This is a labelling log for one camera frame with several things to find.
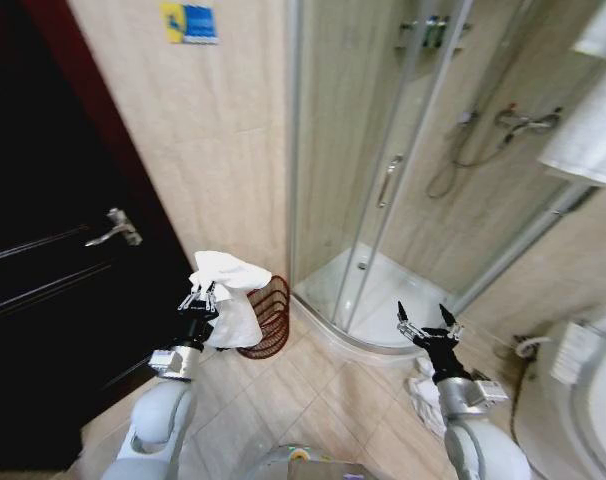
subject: wire basket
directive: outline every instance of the wire basket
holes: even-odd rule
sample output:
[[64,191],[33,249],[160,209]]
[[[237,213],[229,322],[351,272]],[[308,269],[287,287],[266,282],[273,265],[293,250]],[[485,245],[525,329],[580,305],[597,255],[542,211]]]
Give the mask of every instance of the wire basket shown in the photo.
[[290,335],[290,287],[274,275],[265,287],[253,290],[247,298],[256,313],[263,339],[253,347],[237,348],[247,358],[263,359],[277,353],[285,346]]

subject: white towel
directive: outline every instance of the white towel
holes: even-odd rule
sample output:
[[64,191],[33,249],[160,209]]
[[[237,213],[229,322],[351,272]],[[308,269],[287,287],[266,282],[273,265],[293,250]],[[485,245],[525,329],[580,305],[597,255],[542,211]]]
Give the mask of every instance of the white towel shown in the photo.
[[434,367],[424,357],[416,359],[419,376],[408,380],[410,390],[410,401],[417,415],[425,426],[435,435],[443,438],[445,435],[445,422],[441,415],[439,404],[439,389],[432,381]]
[[[606,2],[574,49],[606,58]],[[560,124],[539,158],[551,167],[606,184],[606,73]]]
[[194,254],[198,271],[190,275],[192,291],[201,288],[200,298],[214,285],[218,318],[206,345],[218,348],[252,347],[263,335],[246,293],[266,286],[272,274],[229,253],[202,251]]

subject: door handle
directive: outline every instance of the door handle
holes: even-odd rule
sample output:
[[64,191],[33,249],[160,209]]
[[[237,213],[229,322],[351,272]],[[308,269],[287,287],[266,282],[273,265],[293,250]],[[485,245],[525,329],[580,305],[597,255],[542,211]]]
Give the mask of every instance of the door handle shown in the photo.
[[385,201],[385,194],[387,193],[387,188],[390,186],[390,182],[392,181],[392,176],[394,175],[396,167],[402,161],[403,155],[395,155],[390,164],[387,166],[385,178],[383,179],[383,185],[381,185],[381,191],[379,192],[379,199],[377,201],[378,208],[384,208],[390,204],[390,202]]
[[112,208],[109,212],[107,212],[107,217],[112,220],[112,223],[114,224],[112,229],[100,237],[93,238],[92,240],[85,242],[86,247],[100,245],[112,238],[117,233],[122,234],[127,244],[132,247],[136,247],[137,245],[141,244],[143,238],[141,235],[139,235],[139,232],[136,231],[136,227],[132,224],[132,222],[130,222],[130,219],[127,218],[127,215],[123,210],[120,208]]

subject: sign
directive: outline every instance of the sign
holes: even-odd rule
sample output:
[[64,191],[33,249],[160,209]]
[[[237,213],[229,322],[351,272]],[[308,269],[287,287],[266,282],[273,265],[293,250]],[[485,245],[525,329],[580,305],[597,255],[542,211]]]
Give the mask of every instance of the sign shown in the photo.
[[218,42],[211,8],[163,2],[161,12],[170,43]]

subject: shower enclosure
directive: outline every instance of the shower enclosure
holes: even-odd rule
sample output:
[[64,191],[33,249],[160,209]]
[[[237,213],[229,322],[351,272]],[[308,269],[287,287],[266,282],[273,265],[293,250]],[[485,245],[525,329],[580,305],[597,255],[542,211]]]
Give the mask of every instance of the shower enclosure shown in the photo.
[[325,327],[411,353],[397,300],[441,325],[589,194],[537,155],[603,69],[591,3],[293,2],[290,278]]

